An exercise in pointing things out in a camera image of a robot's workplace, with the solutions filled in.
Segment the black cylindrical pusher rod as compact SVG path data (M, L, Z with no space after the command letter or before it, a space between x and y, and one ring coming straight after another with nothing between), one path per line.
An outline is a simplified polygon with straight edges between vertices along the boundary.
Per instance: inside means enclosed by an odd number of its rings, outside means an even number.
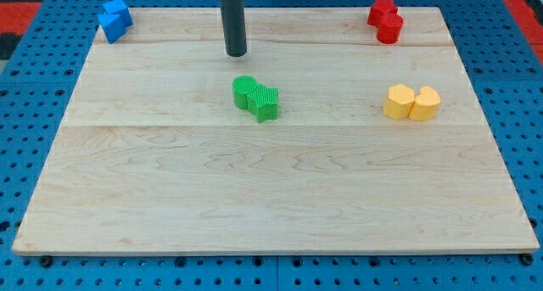
M231 57L247 53L244 0L220 0L226 52Z

